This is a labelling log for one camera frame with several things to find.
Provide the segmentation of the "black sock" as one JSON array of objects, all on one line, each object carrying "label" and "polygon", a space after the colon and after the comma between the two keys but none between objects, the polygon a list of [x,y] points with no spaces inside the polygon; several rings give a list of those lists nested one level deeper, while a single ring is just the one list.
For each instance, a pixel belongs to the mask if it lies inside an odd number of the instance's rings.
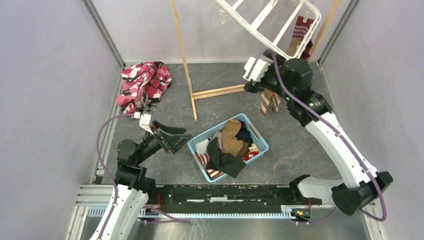
[{"label": "black sock", "polygon": [[208,144],[207,154],[210,158],[210,161],[207,164],[208,168],[221,171],[232,178],[236,178],[247,165],[241,159],[220,150],[216,139]]}]

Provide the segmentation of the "brown striped sock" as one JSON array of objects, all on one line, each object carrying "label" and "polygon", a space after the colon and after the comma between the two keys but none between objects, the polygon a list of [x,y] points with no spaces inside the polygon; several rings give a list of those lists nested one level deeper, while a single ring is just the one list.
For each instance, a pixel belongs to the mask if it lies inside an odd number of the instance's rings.
[{"label": "brown striped sock", "polygon": [[270,91],[268,89],[264,89],[261,93],[261,114],[263,116],[266,116],[269,107],[271,107],[272,111],[277,114],[279,112],[281,100],[281,97],[275,92]]}]

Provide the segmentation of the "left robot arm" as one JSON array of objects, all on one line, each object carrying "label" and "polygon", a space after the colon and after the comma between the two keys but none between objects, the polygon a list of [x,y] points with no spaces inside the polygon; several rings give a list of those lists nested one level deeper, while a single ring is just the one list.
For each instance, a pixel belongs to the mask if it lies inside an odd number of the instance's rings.
[{"label": "left robot arm", "polygon": [[140,164],[160,150],[176,154],[192,139],[187,130],[154,120],[148,125],[142,142],[122,140],[117,146],[117,170],[113,191],[93,240],[126,240],[146,204],[157,198],[157,185],[146,176],[147,169]]}]

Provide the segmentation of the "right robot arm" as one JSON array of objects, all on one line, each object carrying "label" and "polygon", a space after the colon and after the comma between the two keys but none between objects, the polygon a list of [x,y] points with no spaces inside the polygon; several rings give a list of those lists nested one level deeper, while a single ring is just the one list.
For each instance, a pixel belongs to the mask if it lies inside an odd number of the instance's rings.
[{"label": "right robot arm", "polygon": [[313,71],[307,61],[292,58],[269,62],[250,57],[244,70],[245,91],[269,90],[286,101],[290,115],[320,143],[340,174],[339,180],[310,175],[296,178],[288,191],[293,203],[319,199],[351,216],[382,199],[393,177],[377,170],[346,136],[327,100],[313,90]]}]

